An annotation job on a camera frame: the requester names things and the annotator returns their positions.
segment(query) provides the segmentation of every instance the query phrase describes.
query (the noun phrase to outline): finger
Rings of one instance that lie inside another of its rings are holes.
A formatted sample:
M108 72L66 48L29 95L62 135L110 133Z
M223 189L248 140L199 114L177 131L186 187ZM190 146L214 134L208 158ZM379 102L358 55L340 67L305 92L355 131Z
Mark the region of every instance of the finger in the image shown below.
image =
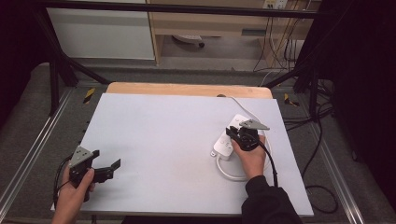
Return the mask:
M233 139L231 139L231 145L233 146L233 150L235 151L241 150L241 147Z
M259 135L260 141L265 144L265 137L263 135Z
M90 184L90 192L93 192L95 190L95 183Z
M69 181L69 172L70 172L70 167L67 163L66 167L64 167L64 175L62 176L62 184L66 183Z
M77 191L79 191L79 193L82 193L82 195L85 194L85 191L87 190L87 188L90 186L92 180L93 180L93 176L94 176L95 171L91 168L82 178L81 183L79 183L79 186L77 188Z

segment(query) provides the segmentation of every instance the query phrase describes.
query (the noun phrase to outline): hand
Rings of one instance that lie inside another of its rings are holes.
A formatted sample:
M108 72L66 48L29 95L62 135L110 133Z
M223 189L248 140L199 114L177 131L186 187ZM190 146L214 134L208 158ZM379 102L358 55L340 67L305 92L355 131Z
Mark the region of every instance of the hand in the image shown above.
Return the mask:
M259 135L259 139L262 143L265 142L264 136ZM257 175L263 175L266 157L264 149L258 146L251 151L244 151L233 139L231 139L231 143L233 150L242 162L247 179L249 180Z
M62 177L62 188L59 192L59 200L53 216L52 223L56 224L70 224L76 223L77 214L84 201L85 191L90 188L93 191L94 184L92 184L94 170L91 168L81 180L77 188L69 181L69 167L64 169L64 176Z

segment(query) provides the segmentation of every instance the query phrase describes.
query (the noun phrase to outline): gray floor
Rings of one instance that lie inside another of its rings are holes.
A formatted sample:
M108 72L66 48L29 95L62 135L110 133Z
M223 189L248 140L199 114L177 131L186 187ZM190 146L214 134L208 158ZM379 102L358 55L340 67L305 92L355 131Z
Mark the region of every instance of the gray floor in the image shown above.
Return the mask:
M205 38L205 47L198 49L197 46L177 43L171 37L167 37L163 49L163 63L158 66L150 63L137 66L129 64L125 68L96 66L93 70L117 81L258 86L266 73L249 72L252 71L261 54L254 46L258 47L259 43L251 38L208 37ZM265 67L265 62L261 62L260 66ZM80 75L80 78L90 81L83 75ZM288 80L273 89L283 117L304 115L300 106L285 105L283 102L285 92L294 96L290 88L292 82L293 80ZM101 92L106 90L106 86L97 87L90 103L84 105L82 101L88 89L87 86L73 89L70 102L43 147L14 204L10 207L7 213L8 219L51 218L51 188L56 168L82 139L83 130L88 127L87 121L91 119ZM0 192L6 190L12 176L17 172L19 164L22 163L44 126L49 111L48 68L41 66L33 72L32 80L21 101L14 108L6 126L0 130L0 160L2 167L5 167L0 170ZM366 165L352 160L351 151L337 118L324 119L323 132L366 223L396 223L394 211L389 207ZM307 125L290 131L289 138L298 166L302 169L316 145L316 139ZM335 193L332 180L319 154L308 169L304 182L309 185L326 186ZM311 202L322 208L329 209L333 206L332 199L327 193L314 190L311 193L309 196ZM99 218L121 219L121 217ZM348 223L348 219L340 204L335 214L326 215L315 211L315 216L305 217L304 222Z

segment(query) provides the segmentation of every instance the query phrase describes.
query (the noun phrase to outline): white tabletop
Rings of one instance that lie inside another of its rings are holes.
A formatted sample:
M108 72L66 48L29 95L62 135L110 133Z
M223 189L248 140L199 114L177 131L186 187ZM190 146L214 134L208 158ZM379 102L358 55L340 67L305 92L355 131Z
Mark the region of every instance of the white tabletop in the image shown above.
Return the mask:
M279 186L300 216L313 216L276 100L238 98L271 128ZM233 99L105 93L81 143L99 149L94 168L121 159L114 178L99 184L81 211L123 215L234 216L241 214L246 182L225 179L210 156L235 114L251 118ZM243 173L232 155L221 164ZM273 185L272 171L265 176Z

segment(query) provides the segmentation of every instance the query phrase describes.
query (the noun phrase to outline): black jacket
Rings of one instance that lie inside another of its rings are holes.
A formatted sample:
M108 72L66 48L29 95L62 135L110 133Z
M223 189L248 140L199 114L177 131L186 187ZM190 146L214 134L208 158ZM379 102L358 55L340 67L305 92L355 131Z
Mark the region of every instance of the black jacket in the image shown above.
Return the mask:
M245 224L303 223L282 188L270 187L265 176L258 175L246 184L247 199L242 204Z

